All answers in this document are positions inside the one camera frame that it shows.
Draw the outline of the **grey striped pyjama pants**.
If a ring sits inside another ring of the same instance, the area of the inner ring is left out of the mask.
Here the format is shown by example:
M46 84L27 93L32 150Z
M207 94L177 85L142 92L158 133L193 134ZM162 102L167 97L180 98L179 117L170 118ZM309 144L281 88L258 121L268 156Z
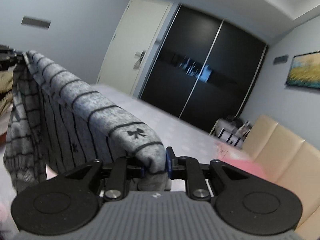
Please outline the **grey striped pyjama pants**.
M4 166L17 193L89 161L137 158L137 191L168 191L165 148L156 132L62 66L31 50L13 72Z

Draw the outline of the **polka dot bed sheet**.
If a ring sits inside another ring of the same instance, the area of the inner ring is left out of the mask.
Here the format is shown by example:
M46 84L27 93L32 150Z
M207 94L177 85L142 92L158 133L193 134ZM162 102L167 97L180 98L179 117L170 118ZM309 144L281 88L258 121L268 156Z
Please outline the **polka dot bed sheet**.
M176 156L193 157L204 164L218 158L215 144L218 140L206 132L107 85L92 85L92 88L150 126L165 147L173 148Z

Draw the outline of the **pink pillow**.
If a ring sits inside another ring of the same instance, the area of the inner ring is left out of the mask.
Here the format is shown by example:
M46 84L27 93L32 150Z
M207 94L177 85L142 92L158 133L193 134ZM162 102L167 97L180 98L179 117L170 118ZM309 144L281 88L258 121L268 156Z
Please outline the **pink pillow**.
M253 174L261 179L270 181L263 167L254 162L254 160L244 151L233 147L224 142L216 142L218 159L239 168L245 172Z

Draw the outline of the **white bedside table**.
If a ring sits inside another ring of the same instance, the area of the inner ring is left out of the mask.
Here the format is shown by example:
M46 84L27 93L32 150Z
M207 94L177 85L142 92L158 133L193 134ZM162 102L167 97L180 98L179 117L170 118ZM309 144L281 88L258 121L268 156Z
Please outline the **white bedside table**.
M237 127L236 121L228 122L225 119L218 119L209 135L231 146L242 148L252 126L249 121L242 123L240 120L240 124L240 127Z

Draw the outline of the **beige padded headboard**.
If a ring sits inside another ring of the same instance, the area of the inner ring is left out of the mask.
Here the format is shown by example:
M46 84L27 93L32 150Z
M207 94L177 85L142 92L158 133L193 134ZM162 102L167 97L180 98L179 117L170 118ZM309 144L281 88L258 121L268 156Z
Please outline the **beige padded headboard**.
M270 182L300 198L303 213L296 233L303 239L319 239L319 150L266 115L259 116L242 150Z

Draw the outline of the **black sliding wardrobe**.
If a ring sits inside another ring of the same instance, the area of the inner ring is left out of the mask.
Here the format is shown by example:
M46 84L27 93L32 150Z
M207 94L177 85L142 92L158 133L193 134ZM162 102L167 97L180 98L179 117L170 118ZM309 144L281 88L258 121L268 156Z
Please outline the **black sliding wardrobe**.
M205 132L239 116L267 44L231 23L181 5L141 99Z

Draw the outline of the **cream room door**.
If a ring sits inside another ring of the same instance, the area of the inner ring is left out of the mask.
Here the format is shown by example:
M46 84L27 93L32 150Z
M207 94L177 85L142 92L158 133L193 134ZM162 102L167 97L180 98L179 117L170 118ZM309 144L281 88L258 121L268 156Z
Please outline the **cream room door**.
M133 94L171 7L165 0L130 0L108 46L98 84Z

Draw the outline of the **grey wall switch plate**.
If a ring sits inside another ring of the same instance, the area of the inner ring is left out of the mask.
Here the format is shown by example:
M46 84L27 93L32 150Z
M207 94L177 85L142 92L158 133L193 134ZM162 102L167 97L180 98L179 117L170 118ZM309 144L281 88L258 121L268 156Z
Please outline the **grey wall switch plate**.
M43 28L43 29L49 29L51 22L40 20L37 18L31 18L24 16L21 22L21 25L28 25L31 27L37 27L37 28Z

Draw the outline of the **yellow landscape wall painting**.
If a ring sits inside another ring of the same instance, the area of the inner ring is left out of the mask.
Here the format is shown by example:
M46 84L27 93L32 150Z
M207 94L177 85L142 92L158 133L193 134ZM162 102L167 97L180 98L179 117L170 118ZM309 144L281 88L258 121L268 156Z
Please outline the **yellow landscape wall painting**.
M286 85L319 89L319 65L319 51L294 56L287 76Z

